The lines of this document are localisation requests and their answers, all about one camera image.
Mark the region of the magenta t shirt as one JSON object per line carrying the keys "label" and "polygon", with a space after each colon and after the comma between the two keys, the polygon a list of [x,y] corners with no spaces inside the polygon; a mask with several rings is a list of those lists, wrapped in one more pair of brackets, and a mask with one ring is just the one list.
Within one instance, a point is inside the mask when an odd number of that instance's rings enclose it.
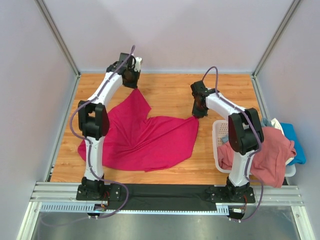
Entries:
{"label": "magenta t shirt", "polygon": [[151,107],[135,89],[109,113],[102,164],[121,171],[169,169],[191,157],[199,121],[194,116],[149,117]]}

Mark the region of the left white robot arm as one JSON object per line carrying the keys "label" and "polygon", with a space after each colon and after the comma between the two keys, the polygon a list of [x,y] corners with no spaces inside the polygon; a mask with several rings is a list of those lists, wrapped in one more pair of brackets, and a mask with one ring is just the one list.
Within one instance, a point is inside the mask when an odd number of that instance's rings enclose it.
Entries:
{"label": "left white robot arm", "polygon": [[104,181],[103,143],[110,129],[106,106],[120,86],[136,89],[143,59],[132,53],[121,53],[111,64],[104,79],[88,100],[78,103],[78,128],[85,142],[85,173],[78,186],[76,199],[106,201],[108,187]]}

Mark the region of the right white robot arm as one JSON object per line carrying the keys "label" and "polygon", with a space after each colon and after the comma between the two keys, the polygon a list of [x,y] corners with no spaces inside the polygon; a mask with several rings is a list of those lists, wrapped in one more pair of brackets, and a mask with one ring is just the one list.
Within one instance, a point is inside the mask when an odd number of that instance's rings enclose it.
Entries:
{"label": "right white robot arm", "polygon": [[209,89],[202,80],[190,85],[194,98],[192,115],[203,118],[213,110],[228,123],[228,142],[233,150],[231,171],[225,186],[212,186],[209,193],[216,203],[254,203],[249,171],[254,155],[261,150],[264,134],[255,108],[243,108],[225,98],[215,88]]}

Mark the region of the white laundry basket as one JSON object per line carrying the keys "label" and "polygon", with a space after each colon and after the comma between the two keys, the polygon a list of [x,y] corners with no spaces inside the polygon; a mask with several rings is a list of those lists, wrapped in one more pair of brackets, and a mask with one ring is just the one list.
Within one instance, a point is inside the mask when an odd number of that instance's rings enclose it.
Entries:
{"label": "white laundry basket", "polygon": [[[221,137],[228,135],[228,123],[225,120],[217,120],[212,125],[212,142],[213,142],[213,156],[216,168],[222,172],[229,174],[233,165],[234,151],[231,148],[229,141],[222,143]],[[294,143],[296,156],[298,156],[298,146]],[[286,169],[284,177],[292,177],[296,174],[295,165],[289,165],[287,162],[293,162],[294,158],[286,161]]]}

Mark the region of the cream white t shirt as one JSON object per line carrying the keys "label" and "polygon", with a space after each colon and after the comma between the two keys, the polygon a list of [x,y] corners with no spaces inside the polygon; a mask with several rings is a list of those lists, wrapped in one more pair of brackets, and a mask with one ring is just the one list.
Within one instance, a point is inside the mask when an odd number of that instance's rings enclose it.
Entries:
{"label": "cream white t shirt", "polygon": [[281,133],[283,135],[285,135],[284,130],[283,130],[282,126],[281,126],[281,123],[276,118],[271,119],[270,123],[271,123],[273,128],[280,130]]}

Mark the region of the dusty pink t shirt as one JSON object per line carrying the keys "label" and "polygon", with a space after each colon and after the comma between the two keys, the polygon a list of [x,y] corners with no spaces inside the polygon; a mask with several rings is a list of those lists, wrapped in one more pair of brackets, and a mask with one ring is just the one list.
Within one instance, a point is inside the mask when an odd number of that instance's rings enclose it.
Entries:
{"label": "dusty pink t shirt", "polygon": [[263,184],[280,188],[285,178],[286,161],[297,155],[295,142],[274,127],[263,127],[262,131],[264,141],[261,151],[253,156],[250,173]]}

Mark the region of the black base mat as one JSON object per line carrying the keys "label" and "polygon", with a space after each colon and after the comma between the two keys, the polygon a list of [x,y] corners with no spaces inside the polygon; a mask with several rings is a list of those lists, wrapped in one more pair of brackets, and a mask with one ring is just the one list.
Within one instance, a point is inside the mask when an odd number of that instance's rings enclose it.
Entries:
{"label": "black base mat", "polygon": [[216,210],[210,185],[127,184],[128,200],[122,210]]}

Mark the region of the aluminium frame rail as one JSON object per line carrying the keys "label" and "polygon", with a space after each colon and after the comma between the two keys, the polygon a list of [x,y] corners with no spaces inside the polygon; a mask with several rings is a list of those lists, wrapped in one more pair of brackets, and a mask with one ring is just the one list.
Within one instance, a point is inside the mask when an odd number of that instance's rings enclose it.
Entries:
{"label": "aluminium frame rail", "polygon": [[[78,182],[37,182],[30,197],[30,202],[75,202]],[[255,199],[262,196],[262,206],[299,206],[304,205],[299,188],[295,185],[285,185],[281,188],[265,186],[263,191],[258,185],[253,185]]]}

